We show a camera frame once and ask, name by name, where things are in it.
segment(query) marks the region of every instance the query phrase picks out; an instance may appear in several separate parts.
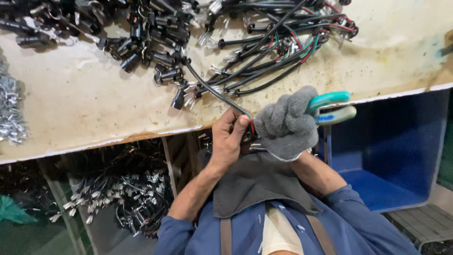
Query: gray cloth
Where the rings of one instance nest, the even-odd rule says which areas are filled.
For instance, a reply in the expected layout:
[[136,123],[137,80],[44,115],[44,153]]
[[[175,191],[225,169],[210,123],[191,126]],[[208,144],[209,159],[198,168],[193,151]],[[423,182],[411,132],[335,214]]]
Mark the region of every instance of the gray cloth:
[[214,216],[228,218],[251,205],[275,199],[307,215],[319,213],[288,163],[269,153],[248,155],[220,179],[214,190]]
[[282,95],[277,103],[266,105],[258,113],[255,128],[272,155],[294,161],[318,143],[317,125],[306,112],[308,103],[317,95],[314,87],[304,86],[292,95]]

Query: worker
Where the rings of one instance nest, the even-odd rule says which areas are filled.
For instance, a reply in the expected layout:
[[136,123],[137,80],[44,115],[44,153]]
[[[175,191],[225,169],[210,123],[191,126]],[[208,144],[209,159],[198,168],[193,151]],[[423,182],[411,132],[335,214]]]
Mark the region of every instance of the worker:
[[318,140],[313,117],[305,113],[316,95],[304,87],[266,106],[254,123],[269,153],[240,160],[250,119],[227,110],[212,126],[209,162],[162,219],[155,254],[419,254],[306,150]]

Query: workbench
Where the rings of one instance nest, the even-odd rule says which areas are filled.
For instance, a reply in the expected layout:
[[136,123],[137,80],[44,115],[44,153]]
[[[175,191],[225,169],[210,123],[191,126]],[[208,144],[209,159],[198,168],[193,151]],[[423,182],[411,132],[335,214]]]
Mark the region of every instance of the workbench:
[[[353,103],[453,87],[453,54],[442,57],[439,53],[453,43],[451,10],[451,0],[353,0],[343,8],[360,28],[352,42],[331,37],[299,70],[235,102],[256,115],[282,94],[304,85],[316,87],[320,94],[349,91]],[[240,21],[234,23],[225,40],[245,37]],[[208,79],[211,64],[223,66],[222,58],[233,48],[196,47],[202,32],[192,30],[188,55],[197,72]],[[118,37],[127,32],[115,24],[107,34]],[[119,61],[109,59],[92,42],[74,41],[36,52],[21,49],[14,38],[2,32],[0,47],[9,73],[24,84],[23,113],[29,138],[19,146],[0,142],[0,163],[204,129],[227,109],[210,94],[192,110],[171,108],[175,85],[156,84],[152,68],[140,66],[133,73],[124,72]],[[194,81],[187,70],[185,78]]]

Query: brown suspender strap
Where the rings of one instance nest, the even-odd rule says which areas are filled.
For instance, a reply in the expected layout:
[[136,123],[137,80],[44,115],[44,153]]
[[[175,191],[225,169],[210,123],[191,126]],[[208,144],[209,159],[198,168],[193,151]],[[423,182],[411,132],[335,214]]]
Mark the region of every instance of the brown suspender strap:
[[306,215],[307,220],[310,223],[314,234],[318,238],[318,241],[323,249],[325,255],[337,255],[337,251],[333,246],[330,236],[327,234],[326,229],[322,223],[314,216]]
[[231,240],[231,218],[220,220],[220,247],[221,255],[232,255],[233,244]]

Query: blue plier handle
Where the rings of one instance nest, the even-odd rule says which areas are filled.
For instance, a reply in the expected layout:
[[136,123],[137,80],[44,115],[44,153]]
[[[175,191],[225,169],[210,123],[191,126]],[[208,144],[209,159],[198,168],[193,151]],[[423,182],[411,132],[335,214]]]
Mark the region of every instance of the blue plier handle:
[[[314,97],[308,103],[308,111],[314,112],[322,106],[333,103],[343,103],[349,101],[351,94],[348,91],[337,91]],[[332,125],[352,119],[356,116],[357,110],[354,106],[346,106],[339,110],[329,113],[315,115],[315,121],[318,125]]]

